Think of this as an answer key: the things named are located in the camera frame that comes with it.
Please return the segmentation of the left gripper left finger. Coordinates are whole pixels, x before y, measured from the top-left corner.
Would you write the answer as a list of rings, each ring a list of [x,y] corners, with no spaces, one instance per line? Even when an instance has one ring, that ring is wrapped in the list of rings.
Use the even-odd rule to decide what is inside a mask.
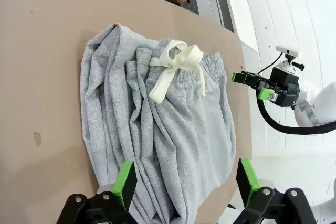
[[[137,184],[133,161],[123,163],[111,190],[68,197],[56,224],[138,224],[129,213]]]

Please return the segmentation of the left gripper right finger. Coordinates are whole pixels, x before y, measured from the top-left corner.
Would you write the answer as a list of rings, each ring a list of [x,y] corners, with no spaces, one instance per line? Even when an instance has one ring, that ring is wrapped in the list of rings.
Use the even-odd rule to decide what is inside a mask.
[[[264,219],[276,224],[317,224],[300,188],[281,193],[275,188],[262,187],[248,158],[239,159],[236,181],[244,209],[233,224],[261,224]]]

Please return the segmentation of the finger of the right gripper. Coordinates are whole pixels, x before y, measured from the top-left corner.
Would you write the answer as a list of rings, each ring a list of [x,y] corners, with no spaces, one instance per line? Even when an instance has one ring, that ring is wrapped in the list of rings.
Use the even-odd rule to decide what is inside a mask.
[[[276,102],[278,94],[273,89],[261,88],[257,98],[260,100],[269,100],[271,102]]]
[[[269,79],[266,79],[258,74],[242,71],[234,72],[232,82],[241,83],[250,86],[253,89],[272,88],[273,84]]]

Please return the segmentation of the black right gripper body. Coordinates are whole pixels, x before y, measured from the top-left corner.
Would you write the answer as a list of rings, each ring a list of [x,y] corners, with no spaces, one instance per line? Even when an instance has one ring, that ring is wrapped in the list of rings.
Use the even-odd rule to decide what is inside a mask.
[[[272,103],[280,107],[292,107],[299,96],[299,77],[294,73],[288,73],[283,69],[273,67],[269,78],[272,89],[277,95]]]

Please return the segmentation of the grey training pants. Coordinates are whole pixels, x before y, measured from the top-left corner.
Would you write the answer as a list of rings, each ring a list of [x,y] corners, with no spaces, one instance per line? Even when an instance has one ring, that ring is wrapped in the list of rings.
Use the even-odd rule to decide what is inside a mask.
[[[194,224],[229,177],[236,136],[219,53],[151,40],[113,24],[91,38],[80,71],[82,137],[100,186],[125,161],[140,224]]]

